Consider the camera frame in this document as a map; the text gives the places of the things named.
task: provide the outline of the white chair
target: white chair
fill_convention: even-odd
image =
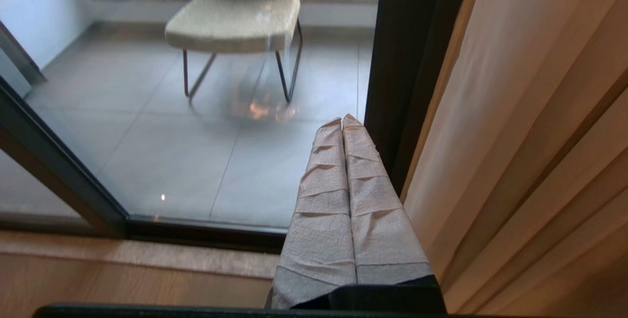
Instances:
[[[217,53],[274,51],[286,101],[290,103],[301,58],[303,35],[298,21],[299,0],[192,0],[166,25],[166,41],[183,50],[183,83],[190,101]],[[292,42],[296,27],[299,48],[290,87],[280,51]],[[191,90],[188,89],[187,51],[211,52],[211,57]]]

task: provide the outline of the wall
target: wall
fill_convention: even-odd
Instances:
[[[0,20],[40,68],[93,22],[89,0],[0,0]]]
[[[93,0],[97,21],[166,23],[188,0]],[[301,0],[301,24],[311,27],[375,27],[377,2]]]

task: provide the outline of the leg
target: leg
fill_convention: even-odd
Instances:
[[[203,71],[200,73],[200,75],[198,75],[198,78],[195,81],[194,86],[192,86],[192,90],[189,91],[188,90],[188,51],[183,50],[183,87],[185,89],[185,95],[190,98],[190,102],[192,101],[192,97],[194,97],[194,94],[196,94],[198,87],[200,86],[200,83],[203,81],[203,78],[207,74],[207,71],[209,70],[209,67],[211,67],[211,64],[213,63],[213,60],[215,58],[216,58],[216,54],[212,53],[211,57],[207,61],[207,64],[205,64]]]
[[[277,65],[279,66],[279,75],[281,77],[281,85],[283,86],[283,95],[286,98],[286,102],[292,101],[292,92],[294,92],[294,83],[296,82],[296,72],[299,69],[299,61],[301,60],[301,48],[303,47],[303,34],[301,34],[301,25],[299,20],[296,20],[296,31],[299,32],[299,50],[296,52],[296,62],[294,63],[294,70],[292,71],[292,81],[290,83],[290,90],[286,86],[286,78],[283,75],[283,67],[281,66],[281,57],[279,51],[275,51],[275,57],[277,58]]]

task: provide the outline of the beige curtain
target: beige curtain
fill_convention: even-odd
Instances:
[[[626,314],[628,0],[475,0],[449,50],[404,203],[449,311]]]

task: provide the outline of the chair seat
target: chair seat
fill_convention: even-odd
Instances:
[[[299,8],[299,0],[192,0],[166,25],[166,41],[214,53],[283,50]]]

